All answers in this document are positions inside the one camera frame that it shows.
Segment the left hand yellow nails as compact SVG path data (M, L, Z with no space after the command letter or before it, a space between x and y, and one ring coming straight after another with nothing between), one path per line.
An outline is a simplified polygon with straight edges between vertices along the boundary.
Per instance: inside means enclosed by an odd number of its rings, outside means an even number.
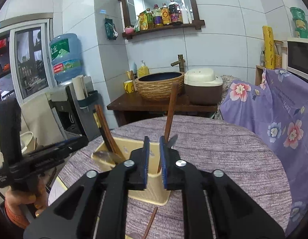
M36 217L48 207L48 193L42 178L39 178L38 181L37 194L12 190L11 187L5 193L4 211L6 216L14 225L24 230L29 225L29 221L20 205L34 205Z

